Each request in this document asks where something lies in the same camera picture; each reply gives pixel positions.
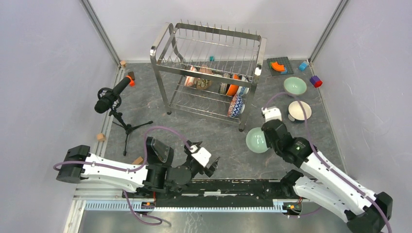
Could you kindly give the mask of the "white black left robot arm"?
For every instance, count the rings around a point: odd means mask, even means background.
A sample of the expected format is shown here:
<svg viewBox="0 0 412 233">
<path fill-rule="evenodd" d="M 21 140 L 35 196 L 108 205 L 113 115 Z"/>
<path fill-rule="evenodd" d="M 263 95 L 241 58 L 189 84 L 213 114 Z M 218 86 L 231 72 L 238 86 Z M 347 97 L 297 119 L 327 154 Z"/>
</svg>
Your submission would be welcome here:
<svg viewBox="0 0 412 233">
<path fill-rule="evenodd" d="M 134 165 L 102 158 L 90 152 L 90 146 L 79 145 L 67 151 L 65 159 L 54 165 L 58 172 L 56 180 L 65 183 L 81 183 L 83 180 L 108 184 L 128 193 L 136 193 L 146 198 L 152 192 L 180 193 L 189 187 L 197 174 L 211 177 L 218 167 L 218 159 L 208 165 L 211 153 L 200 142 L 189 143 L 185 148 L 186 161 L 172 167 L 173 149 L 168 148 L 168 159 L 161 162 L 156 152 L 158 147 L 147 145 L 146 165 Z"/>
</svg>

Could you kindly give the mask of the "wooden block under arm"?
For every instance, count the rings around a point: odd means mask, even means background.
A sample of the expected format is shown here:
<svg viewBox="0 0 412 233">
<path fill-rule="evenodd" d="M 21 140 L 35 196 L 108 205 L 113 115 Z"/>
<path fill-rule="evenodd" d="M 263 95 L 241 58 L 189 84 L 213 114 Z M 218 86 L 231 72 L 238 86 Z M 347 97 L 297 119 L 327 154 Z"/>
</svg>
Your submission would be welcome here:
<svg viewBox="0 0 412 233">
<path fill-rule="evenodd" d="M 132 162 L 133 165 L 141 165 L 143 164 L 144 159 L 142 157 L 138 157 L 136 160 Z"/>
</svg>

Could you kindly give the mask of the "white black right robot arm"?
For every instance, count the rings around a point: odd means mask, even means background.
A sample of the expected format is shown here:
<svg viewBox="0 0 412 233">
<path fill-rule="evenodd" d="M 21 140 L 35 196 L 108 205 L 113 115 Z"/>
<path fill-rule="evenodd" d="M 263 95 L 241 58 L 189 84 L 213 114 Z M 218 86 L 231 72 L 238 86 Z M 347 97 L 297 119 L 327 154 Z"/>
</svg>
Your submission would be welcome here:
<svg viewBox="0 0 412 233">
<path fill-rule="evenodd" d="M 389 220 L 393 199 L 385 192 L 375 193 L 334 166 L 303 137 L 292 137 L 285 124 L 272 119 L 261 127 L 266 144 L 291 170 L 282 179 L 281 193 L 309 199 L 339 217 L 353 233 L 392 232 Z"/>
</svg>

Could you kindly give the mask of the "pale green ceramic bowl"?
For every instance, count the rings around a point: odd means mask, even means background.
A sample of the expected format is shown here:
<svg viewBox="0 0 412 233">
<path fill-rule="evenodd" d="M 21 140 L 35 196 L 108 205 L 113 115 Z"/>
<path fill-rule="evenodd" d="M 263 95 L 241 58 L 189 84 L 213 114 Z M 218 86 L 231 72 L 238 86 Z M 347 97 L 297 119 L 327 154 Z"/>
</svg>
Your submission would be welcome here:
<svg viewBox="0 0 412 233">
<path fill-rule="evenodd" d="M 284 83 L 284 90 L 289 96 L 300 96 L 306 93 L 307 84 L 306 82 L 298 77 L 289 77 Z"/>
</svg>

